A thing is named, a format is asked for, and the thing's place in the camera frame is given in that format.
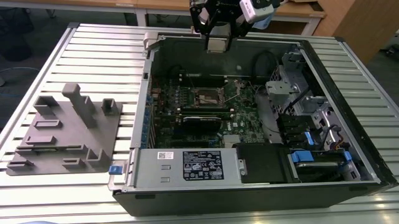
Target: blue latch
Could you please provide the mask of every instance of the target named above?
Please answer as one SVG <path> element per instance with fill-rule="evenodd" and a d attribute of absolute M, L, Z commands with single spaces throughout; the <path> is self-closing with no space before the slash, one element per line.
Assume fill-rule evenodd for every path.
<path fill-rule="evenodd" d="M 346 161 L 350 161 L 350 153 L 348 151 L 344 151 L 342 155 Z"/>
<path fill-rule="evenodd" d="M 310 133 L 309 132 L 304 132 L 304 135 L 306 137 L 306 142 L 309 143 L 309 145 L 312 146 L 313 145 L 313 139 L 310 137 Z"/>
<path fill-rule="evenodd" d="M 296 151 L 290 154 L 292 162 L 312 162 L 313 156 L 310 151 Z"/>
<path fill-rule="evenodd" d="M 108 170 L 109 175 L 121 175 L 122 174 L 122 166 L 110 166 Z"/>

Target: wooden table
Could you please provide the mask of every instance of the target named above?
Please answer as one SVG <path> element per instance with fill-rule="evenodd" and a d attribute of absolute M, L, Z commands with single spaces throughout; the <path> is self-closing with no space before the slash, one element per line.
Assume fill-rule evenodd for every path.
<path fill-rule="evenodd" d="M 148 14 L 189 16 L 189 0 L 0 0 L 0 7 L 134 13 L 141 27 L 148 25 Z M 306 23 L 301 35 L 312 35 L 324 17 L 306 3 L 288 2 L 272 20 Z"/>

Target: slotted metal table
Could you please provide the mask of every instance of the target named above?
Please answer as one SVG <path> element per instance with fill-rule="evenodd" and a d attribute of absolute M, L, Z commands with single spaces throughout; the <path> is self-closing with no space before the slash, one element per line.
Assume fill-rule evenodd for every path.
<path fill-rule="evenodd" d="M 41 72 L 0 134 L 0 223 L 397 223 L 399 188 L 353 198 L 326 209 L 213 214 L 197 216 L 132 217 L 112 198 L 108 173 L 7 176 L 11 160 L 34 117 L 37 96 L 61 95 L 65 82 L 80 84 L 92 101 L 113 98 L 122 102 L 113 160 L 125 160 L 142 74 L 144 33 L 188 34 L 188 29 L 142 28 L 78 24 L 70 26 L 54 47 Z M 250 37 L 294 35 L 254 34 Z M 346 44 L 332 37 L 305 37 L 345 97 L 372 142 L 399 176 L 399 108 L 353 55 Z M 113 180 L 122 184 L 124 176 Z"/>

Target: power supply label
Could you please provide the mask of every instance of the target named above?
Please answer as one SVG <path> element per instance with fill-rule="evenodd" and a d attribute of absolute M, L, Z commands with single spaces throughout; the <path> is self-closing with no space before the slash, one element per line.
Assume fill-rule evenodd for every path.
<path fill-rule="evenodd" d="M 182 152 L 182 178 L 186 181 L 222 180 L 220 151 Z"/>

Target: green circuit board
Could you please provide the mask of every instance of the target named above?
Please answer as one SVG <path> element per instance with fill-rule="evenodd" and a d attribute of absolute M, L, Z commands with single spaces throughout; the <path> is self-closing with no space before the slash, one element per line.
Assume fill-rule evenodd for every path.
<path fill-rule="evenodd" d="M 238 135 L 240 142 L 264 142 L 254 91 L 238 79 L 225 79 L 221 87 L 178 86 L 178 82 L 156 80 L 152 85 L 156 148 L 220 148 L 222 136 Z M 184 116 L 220 117 L 220 129 L 212 134 L 185 134 L 178 130 Z"/>

